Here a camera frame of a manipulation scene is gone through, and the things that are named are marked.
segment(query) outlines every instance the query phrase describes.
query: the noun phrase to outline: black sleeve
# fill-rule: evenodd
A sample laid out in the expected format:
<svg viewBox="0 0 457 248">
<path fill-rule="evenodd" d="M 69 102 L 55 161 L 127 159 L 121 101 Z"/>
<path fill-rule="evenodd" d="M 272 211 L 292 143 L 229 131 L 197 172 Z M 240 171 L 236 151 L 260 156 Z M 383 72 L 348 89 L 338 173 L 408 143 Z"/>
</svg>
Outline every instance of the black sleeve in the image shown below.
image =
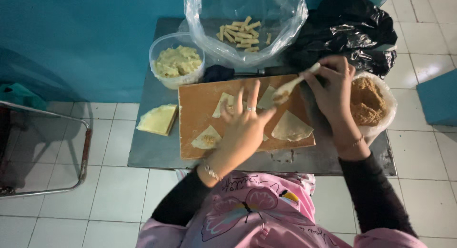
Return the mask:
<svg viewBox="0 0 457 248">
<path fill-rule="evenodd" d="M 196 170 L 192 170 L 163 198 L 151 218 L 166 224 L 186 226 L 209 192 L 211 188 L 203 184 Z"/>
<path fill-rule="evenodd" d="M 390 228 L 417 238 L 403 205 L 373 153 L 367 159 L 357 162 L 340 159 L 340 165 L 362 233 L 375 228 Z"/>
</svg>

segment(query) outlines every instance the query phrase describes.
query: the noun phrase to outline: stainless steel table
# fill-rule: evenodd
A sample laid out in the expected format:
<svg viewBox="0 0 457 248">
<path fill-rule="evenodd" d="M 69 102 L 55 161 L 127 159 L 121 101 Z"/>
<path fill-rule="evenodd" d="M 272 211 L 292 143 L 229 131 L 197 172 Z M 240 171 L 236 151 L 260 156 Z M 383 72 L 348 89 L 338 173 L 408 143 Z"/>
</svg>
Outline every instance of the stainless steel table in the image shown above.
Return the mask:
<svg viewBox="0 0 457 248">
<path fill-rule="evenodd" d="M 154 39 L 178 31 L 183 19 L 160 18 Z M 272 59 L 261 67 L 273 66 L 278 60 Z M 342 175 L 338 154 L 332 141 L 328 121 L 317 108 L 314 96 L 306 84 L 301 86 L 303 96 L 310 103 L 308 115 L 314 128 L 316 145 L 291 150 L 257 152 L 237 170 L 258 172 L 299 172 L 317 175 Z M 148 68 L 144 80 L 143 95 L 137 116 L 163 104 L 178 104 L 177 90 L 164 87 Z M 168 137 L 135 129 L 128 165 L 131 167 L 185 169 L 192 168 L 200 160 L 181 160 L 179 144 L 179 123 L 174 122 Z M 384 168 L 386 175 L 397 174 L 387 132 L 383 131 L 371 144 L 370 149 Z"/>
</svg>

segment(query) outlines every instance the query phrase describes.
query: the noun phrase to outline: pink sweatshirt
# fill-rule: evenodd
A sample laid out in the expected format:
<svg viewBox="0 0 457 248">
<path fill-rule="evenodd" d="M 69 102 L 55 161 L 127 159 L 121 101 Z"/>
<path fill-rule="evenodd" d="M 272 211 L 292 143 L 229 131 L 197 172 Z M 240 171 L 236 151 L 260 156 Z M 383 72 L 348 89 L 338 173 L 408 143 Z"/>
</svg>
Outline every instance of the pink sweatshirt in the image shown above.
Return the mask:
<svg viewBox="0 0 457 248">
<path fill-rule="evenodd" d="M 296 183 L 270 174 L 233 172 L 214 187 L 186 227 L 149 219 L 136 247 L 351 247 L 315 224 L 314 212 L 309 192 Z M 409 234 L 378 228 L 357 235 L 354 247 L 426 245 Z"/>
</svg>

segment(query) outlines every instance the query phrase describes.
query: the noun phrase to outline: wooden spoon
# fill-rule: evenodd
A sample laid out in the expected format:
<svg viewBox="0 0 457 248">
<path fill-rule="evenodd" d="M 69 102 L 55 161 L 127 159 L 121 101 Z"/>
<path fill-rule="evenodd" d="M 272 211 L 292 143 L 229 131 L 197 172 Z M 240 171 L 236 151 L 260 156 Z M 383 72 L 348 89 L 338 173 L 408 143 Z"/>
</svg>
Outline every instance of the wooden spoon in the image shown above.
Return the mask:
<svg viewBox="0 0 457 248">
<path fill-rule="evenodd" d="M 310 71 L 311 73 L 315 73 L 320 68 L 320 63 L 315 63 L 311 66 L 311 68 L 306 69 L 305 71 Z M 299 73 L 299 77 L 287 82 L 286 84 L 279 87 L 275 93 L 273 93 L 272 99 L 275 105 L 282 105 L 287 100 L 289 100 L 289 95 L 292 93 L 294 87 L 304 80 L 303 74 Z"/>
</svg>

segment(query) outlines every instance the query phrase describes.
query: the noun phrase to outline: person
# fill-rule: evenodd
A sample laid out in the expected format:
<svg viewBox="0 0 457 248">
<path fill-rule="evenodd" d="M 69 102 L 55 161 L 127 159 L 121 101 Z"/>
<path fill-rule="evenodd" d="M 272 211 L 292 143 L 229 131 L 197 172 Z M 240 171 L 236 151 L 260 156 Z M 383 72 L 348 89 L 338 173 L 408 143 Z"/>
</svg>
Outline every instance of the person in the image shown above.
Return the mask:
<svg viewBox="0 0 457 248">
<path fill-rule="evenodd" d="M 354 247 L 425 248 L 383 170 L 364 141 L 350 111 L 355 68 L 345 57 L 319 61 L 316 72 L 300 73 L 331 125 L 361 234 Z M 300 185 L 265 173 L 232 172 L 260 146 L 272 108 L 257 114 L 260 82 L 250 90 L 243 111 L 240 90 L 233 115 L 221 106 L 227 123 L 218 148 L 188 174 L 157 206 L 143 226 L 138 248 L 149 247 L 351 247 L 318 226 L 309 181 Z"/>
</svg>

